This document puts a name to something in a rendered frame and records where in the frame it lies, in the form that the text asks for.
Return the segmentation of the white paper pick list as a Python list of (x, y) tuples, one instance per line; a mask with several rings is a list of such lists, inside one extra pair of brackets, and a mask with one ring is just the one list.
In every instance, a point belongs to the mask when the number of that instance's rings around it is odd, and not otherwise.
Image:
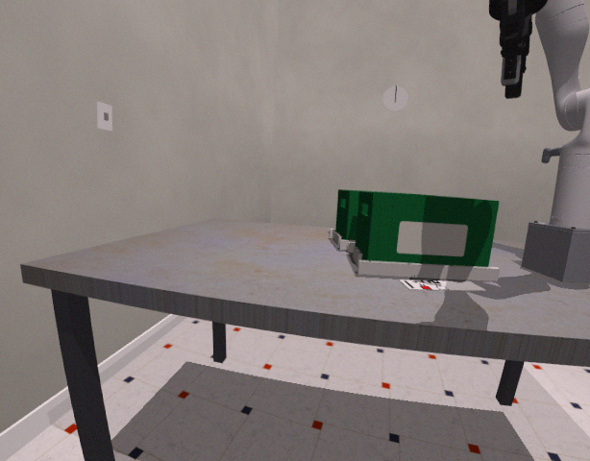
[(409, 290), (486, 291), (471, 281), (400, 279), (400, 282)]

